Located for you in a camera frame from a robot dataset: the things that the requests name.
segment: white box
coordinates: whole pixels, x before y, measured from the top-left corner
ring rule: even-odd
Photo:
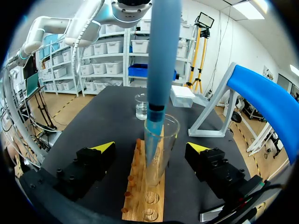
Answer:
[[[150,20],[141,20],[140,30],[141,31],[150,31]]]
[[[71,52],[70,51],[64,52],[62,54],[62,56],[64,57],[64,62],[69,62],[71,60]]]
[[[88,57],[88,56],[92,56],[92,55],[94,55],[93,46],[89,46],[89,47],[85,48],[83,57]]]
[[[75,87],[74,80],[66,80],[63,82],[64,90],[71,90]]]
[[[123,52],[123,43],[121,41],[107,43],[107,52],[108,54]]]
[[[191,108],[194,98],[195,95],[188,87],[176,85],[171,87],[170,99],[172,101],[172,105],[175,107]]]
[[[106,63],[107,74],[116,75],[122,72],[122,62]]]
[[[183,44],[178,45],[177,57],[186,58],[187,46]]]
[[[193,26],[181,23],[179,37],[190,40],[192,39],[192,34],[193,34]]]
[[[52,72],[47,72],[43,74],[42,80],[48,80],[52,78]]]
[[[105,74],[107,72],[106,64],[105,63],[93,64],[93,70],[95,75]]]
[[[106,25],[106,34],[117,33],[117,32],[121,32],[124,30],[125,30],[124,28],[121,28],[116,25],[111,25],[111,24]]]
[[[94,81],[85,82],[85,86],[86,86],[87,91],[95,91],[96,90]]]
[[[57,87],[57,90],[58,90],[58,91],[62,91],[62,90],[64,90],[64,84],[63,84],[63,82],[59,82],[59,83],[57,83],[57,84],[56,84],[56,87]]]
[[[53,64],[54,65],[57,65],[61,62],[64,62],[64,57],[62,55],[58,55],[58,56],[53,58]]]
[[[55,78],[60,78],[66,75],[66,67],[54,70]]]
[[[148,53],[149,42],[146,40],[132,41],[133,53]]]
[[[82,65],[80,70],[81,70],[81,75],[88,76],[93,73],[93,65],[92,64]]]
[[[104,55],[107,54],[107,44],[106,43],[99,43],[93,46],[94,48],[94,55]]]
[[[46,68],[46,69],[48,69],[49,67],[51,67],[51,65],[50,65],[50,60],[45,61],[44,64],[45,64],[45,68]]]

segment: black table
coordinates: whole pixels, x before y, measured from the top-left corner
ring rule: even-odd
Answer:
[[[107,87],[66,127],[43,162],[42,167],[56,175],[56,169],[71,163],[79,149],[115,141],[117,158],[107,175],[101,182],[96,182],[84,198],[77,201],[90,210],[121,219],[136,139],[144,139],[144,122],[135,116],[134,96],[145,92],[145,88]],[[226,152],[230,163],[245,169],[246,179],[250,178],[244,159],[229,132],[224,138],[188,136],[187,129],[203,109],[197,104],[193,104],[192,108],[173,107],[169,100],[167,113],[178,119],[181,129],[171,154],[170,166],[166,168],[164,221],[198,223],[200,210],[223,203],[205,182],[199,182],[185,160],[187,142],[220,148]],[[212,111],[202,128],[216,130],[221,126],[221,119]]]

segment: floor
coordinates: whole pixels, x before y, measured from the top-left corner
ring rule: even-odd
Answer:
[[[80,95],[76,97],[71,94],[59,94],[56,95],[55,93],[44,93],[44,100],[48,106],[48,110],[51,116],[51,120],[53,124],[58,128],[58,130],[63,131],[67,124],[69,124],[74,117],[92,100],[94,96],[86,95],[83,97]],[[41,123],[45,124],[41,113],[39,112],[38,105],[36,100],[33,98],[30,100],[30,106],[33,109],[33,114],[36,120]],[[223,115],[223,108],[222,107],[215,107],[215,110],[219,117],[224,121],[225,117]],[[260,122],[258,120],[249,120],[245,114],[242,113],[243,118],[249,123],[251,128],[254,130],[256,135],[258,135],[266,123]],[[244,161],[247,165],[249,170],[250,176],[253,177],[254,175],[260,175],[264,180],[266,180],[272,173],[274,173],[287,159],[286,152],[283,148],[281,153],[273,159],[273,155],[275,154],[276,150],[273,144],[267,144],[267,148],[273,148],[274,150],[268,154],[268,158],[265,159],[264,153],[266,147],[262,148],[259,153],[256,153],[254,156],[248,156],[246,149],[248,148],[248,144],[250,145],[254,140],[251,132],[245,126],[243,122],[240,124],[233,123],[231,129],[234,132],[234,140],[244,158]],[[259,205],[258,215],[262,214],[264,211],[265,206],[269,206],[270,202],[273,198],[266,201]]]

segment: led panel light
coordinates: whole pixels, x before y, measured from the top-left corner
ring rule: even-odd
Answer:
[[[265,18],[260,14],[260,12],[254,8],[253,5],[250,4],[250,2],[242,2],[236,5],[233,5],[233,7],[238,10],[240,13],[242,13],[247,19],[249,20],[264,20]]]
[[[297,76],[299,76],[299,69],[295,68],[293,65],[290,64],[290,68],[292,72],[294,72]]]

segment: white shelving unit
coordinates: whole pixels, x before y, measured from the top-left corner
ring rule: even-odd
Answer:
[[[126,59],[126,41],[127,41],[127,36],[128,36],[128,29],[125,29],[124,31],[121,32],[116,32],[116,33],[110,33],[110,34],[103,34],[99,36],[98,41],[103,41],[103,42],[111,42],[111,38],[123,38],[123,53],[114,53],[114,54],[103,54],[103,55],[92,55],[92,56],[86,56],[82,58],[82,62],[81,65],[84,65],[83,62],[84,60],[88,60],[88,59],[98,59],[100,58],[101,61],[103,62],[108,62],[108,61],[112,61],[111,57],[118,57],[121,58],[120,61],[125,62]],[[88,91],[85,89],[85,80],[87,78],[122,78],[123,80],[123,85],[126,86],[126,76],[127,76],[127,65],[125,63],[123,63],[123,72],[116,74],[116,75],[110,75],[110,74],[102,74],[102,75],[96,75],[96,74],[90,74],[87,76],[83,76],[81,75],[81,72],[79,74],[79,79],[80,79],[80,84],[81,87],[83,89],[82,94],[83,96],[85,96],[86,94],[91,94],[91,95],[97,95],[99,92],[97,91]]]
[[[131,29],[127,29],[128,30],[128,36],[127,36],[127,52],[129,52],[129,48],[130,48],[130,43],[132,38],[134,37],[134,35],[137,36],[143,36],[143,37],[150,37],[150,31],[133,31]],[[187,57],[186,58],[181,58],[181,57],[177,57],[177,61],[179,62],[184,62],[184,73],[180,74],[181,76],[183,76],[184,78],[182,80],[174,80],[173,83],[176,84],[185,84],[186,82],[188,82],[188,78],[189,78],[189,74],[191,71],[191,63],[192,63],[192,56],[193,56],[193,52],[194,52],[194,48],[195,48],[195,27],[193,27],[193,33],[192,36],[190,36],[190,38],[187,38],[188,41],[188,52],[187,52]],[[127,54],[126,57],[126,64],[127,64],[127,76],[126,76],[126,85],[130,86],[131,80],[132,79],[140,79],[140,80],[146,80],[146,77],[136,77],[136,76],[129,76],[128,75],[128,68],[131,64],[131,58],[132,57],[148,57],[149,54],[146,53],[129,53]]]
[[[47,56],[50,58],[50,67],[48,69],[41,69],[41,63],[42,63],[42,60],[47,58],[43,58],[42,60],[39,61],[39,70],[41,72],[45,72],[45,70],[50,70],[51,72],[51,76],[52,78],[51,79],[47,79],[47,80],[43,80],[41,77],[39,77],[39,82],[44,85],[46,84],[47,82],[53,82],[54,84],[54,90],[44,90],[44,92],[51,92],[51,93],[56,93],[56,94],[59,94],[59,93],[67,93],[67,94],[76,94],[77,97],[79,96],[79,92],[81,91],[81,86],[79,85],[79,81],[78,81],[78,77],[74,76],[71,72],[71,61],[67,61],[67,62],[62,62],[62,63],[59,63],[59,64],[56,64],[54,65],[53,64],[53,56],[58,53],[58,52],[61,52],[61,51],[64,51],[64,50],[67,50],[67,49],[70,49],[71,51],[71,55],[72,55],[72,48],[70,46],[63,46],[62,48],[59,48],[57,50],[53,50],[53,47],[51,46],[50,47],[50,56]],[[67,69],[68,69],[68,73],[60,78],[55,78],[54,76],[54,69],[59,67],[59,66],[62,66],[62,65],[66,65],[67,66]],[[62,80],[73,80],[74,82],[74,87],[71,89],[71,90],[61,90],[59,91],[57,89],[57,86],[56,84],[59,82],[59,81],[62,81]]]

